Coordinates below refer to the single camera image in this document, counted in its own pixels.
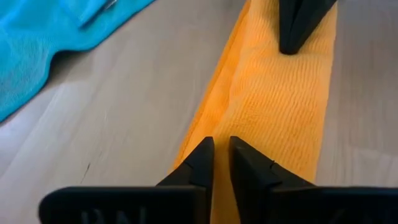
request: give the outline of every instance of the orange cloth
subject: orange cloth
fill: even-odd
[[[211,222],[239,223],[229,178],[228,141],[239,136],[313,181],[328,100],[336,6],[299,54],[279,53],[279,1],[246,2],[175,161],[205,136],[215,140]]]

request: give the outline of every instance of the blue microfiber cloth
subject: blue microfiber cloth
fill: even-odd
[[[0,2],[0,121],[29,101],[63,50],[89,50],[153,0]]]

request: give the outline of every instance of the wood grain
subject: wood grain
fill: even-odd
[[[341,1],[321,185],[398,187],[398,2]]]
[[[68,185],[153,185],[167,173],[243,0],[156,1],[0,124],[0,223],[37,223]],[[398,186],[398,3],[339,3],[317,183]]]
[[[0,223],[37,223],[68,185],[154,185],[170,169],[243,0],[162,0],[51,79],[0,127]]]

